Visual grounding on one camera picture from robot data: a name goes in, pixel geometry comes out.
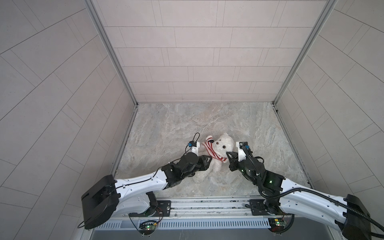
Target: gray marbled mat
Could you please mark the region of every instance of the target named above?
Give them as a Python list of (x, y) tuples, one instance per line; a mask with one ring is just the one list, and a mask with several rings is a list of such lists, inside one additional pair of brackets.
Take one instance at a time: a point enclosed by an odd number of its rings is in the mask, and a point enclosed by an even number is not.
[[(156, 171), (178, 159), (195, 132), (200, 142), (227, 132), (234, 141), (248, 141), (265, 168), (309, 186), (270, 103), (140, 104), (118, 167), (117, 179)], [(157, 197), (258, 195), (257, 187), (238, 171), (211, 172), (200, 184), (192, 177), (176, 187), (156, 192)]]

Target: teddy bear head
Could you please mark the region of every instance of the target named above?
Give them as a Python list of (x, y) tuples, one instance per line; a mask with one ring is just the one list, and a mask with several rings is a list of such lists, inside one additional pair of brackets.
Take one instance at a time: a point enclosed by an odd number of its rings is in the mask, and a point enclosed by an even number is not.
[(228, 136), (228, 133), (224, 133), (221, 135), (218, 140), (212, 143), (213, 150), (220, 155), (220, 157), (227, 157), (227, 152), (231, 152), (235, 143), (233, 139)]

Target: side wall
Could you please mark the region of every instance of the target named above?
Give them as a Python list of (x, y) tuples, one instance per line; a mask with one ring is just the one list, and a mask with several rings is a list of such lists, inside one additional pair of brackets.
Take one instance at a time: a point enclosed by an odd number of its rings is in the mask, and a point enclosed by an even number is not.
[(381, 0), (339, 0), (277, 103), (315, 188), (358, 196), (379, 222), (384, 214), (383, 16)]
[(2, 0), (0, 22), (0, 239), (69, 240), (134, 104), (82, 0)]
[(272, 101), (325, 2), (93, 0), (138, 102)]

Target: white teddy bear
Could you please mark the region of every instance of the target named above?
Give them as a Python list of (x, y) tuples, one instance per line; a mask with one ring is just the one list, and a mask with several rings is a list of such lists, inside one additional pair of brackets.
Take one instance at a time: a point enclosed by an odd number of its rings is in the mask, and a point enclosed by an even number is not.
[(228, 162), (227, 152), (231, 152), (235, 146), (228, 133), (224, 133), (216, 141), (212, 136), (208, 136), (205, 140), (202, 143), (203, 146), (199, 148), (199, 155), (209, 155), (212, 157), (212, 161), (206, 171), (196, 172), (193, 177), (196, 183), (202, 182), (212, 170), (213, 172), (220, 171), (221, 165)]

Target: red and white striped scarf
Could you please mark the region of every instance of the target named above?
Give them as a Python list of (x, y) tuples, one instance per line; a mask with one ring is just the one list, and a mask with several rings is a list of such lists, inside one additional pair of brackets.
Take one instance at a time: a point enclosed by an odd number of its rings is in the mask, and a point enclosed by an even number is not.
[(212, 136), (207, 137), (207, 138), (206, 138), (206, 141), (203, 142), (203, 145), (204, 145), (205, 149), (207, 150), (208, 154), (209, 154), (212, 158), (215, 158), (215, 159), (217, 159), (217, 160), (220, 160), (220, 161), (222, 161), (222, 162), (225, 162), (225, 161), (227, 160), (227, 158), (226, 158), (226, 157), (221, 157), (220, 155), (218, 155), (218, 154), (214, 151), (214, 149), (213, 149), (213, 147), (212, 147), (212, 143), (209, 142), (210, 140), (213, 140)]

